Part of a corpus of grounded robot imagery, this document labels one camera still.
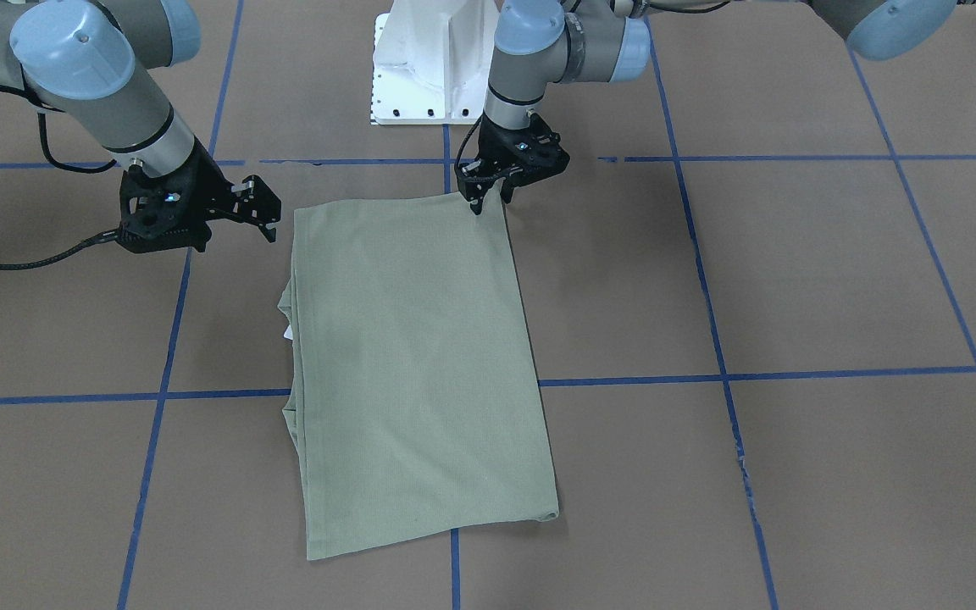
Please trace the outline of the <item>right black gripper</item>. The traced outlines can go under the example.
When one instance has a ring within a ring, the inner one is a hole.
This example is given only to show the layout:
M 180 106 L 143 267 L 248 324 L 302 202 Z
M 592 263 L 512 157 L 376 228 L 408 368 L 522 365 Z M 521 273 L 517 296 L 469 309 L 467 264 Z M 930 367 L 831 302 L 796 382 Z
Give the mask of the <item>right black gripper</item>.
M 263 178 L 234 185 L 200 142 L 186 161 L 162 177 L 148 177 L 140 161 L 124 171 L 119 189 L 121 220 L 116 242 L 131 253 L 193 247 L 200 253 L 212 239 L 210 220 L 256 225 L 276 243 L 282 201 Z

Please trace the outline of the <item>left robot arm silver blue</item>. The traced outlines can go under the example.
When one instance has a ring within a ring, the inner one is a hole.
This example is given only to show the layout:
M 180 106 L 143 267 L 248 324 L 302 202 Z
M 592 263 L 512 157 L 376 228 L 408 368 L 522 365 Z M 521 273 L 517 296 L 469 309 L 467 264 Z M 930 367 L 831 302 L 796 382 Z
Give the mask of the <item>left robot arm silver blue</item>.
M 952 15 L 953 1 L 810 1 L 852 51 L 872 61 L 905 54 Z M 713 1 L 507 1 L 493 34 L 483 113 L 471 136 L 477 153 L 454 166 L 458 193 L 473 214 L 496 191 L 508 202 L 516 188 L 561 174 L 569 155 L 541 117 L 552 84 L 636 80 L 650 62 L 651 13 L 703 15 Z

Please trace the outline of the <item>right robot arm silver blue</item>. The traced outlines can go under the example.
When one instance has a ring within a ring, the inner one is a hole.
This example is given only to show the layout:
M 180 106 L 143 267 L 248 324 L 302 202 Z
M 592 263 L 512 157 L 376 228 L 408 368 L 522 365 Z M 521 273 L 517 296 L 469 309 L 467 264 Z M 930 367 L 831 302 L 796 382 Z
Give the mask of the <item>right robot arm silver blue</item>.
M 258 176 L 232 184 L 151 70 L 201 46 L 186 1 L 0 1 L 0 92 L 77 120 L 123 170 L 117 228 L 82 241 L 131 253 L 202 252 L 209 221 L 255 225 L 275 242 L 281 201 Z

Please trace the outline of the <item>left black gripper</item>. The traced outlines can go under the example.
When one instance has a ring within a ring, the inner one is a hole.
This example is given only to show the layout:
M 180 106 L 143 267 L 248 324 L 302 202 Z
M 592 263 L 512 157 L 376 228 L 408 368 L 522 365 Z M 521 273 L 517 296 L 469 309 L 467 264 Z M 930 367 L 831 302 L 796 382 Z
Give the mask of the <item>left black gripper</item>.
M 522 129 L 505 129 L 481 115 L 458 147 L 458 155 L 474 131 L 478 131 L 478 153 L 471 163 L 456 163 L 454 174 L 458 193 L 476 216 L 483 213 L 485 194 L 499 180 L 500 196 L 510 203 L 515 188 L 557 176 L 570 161 L 559 144 L 561 136 L 539 114 L 532 114 Z

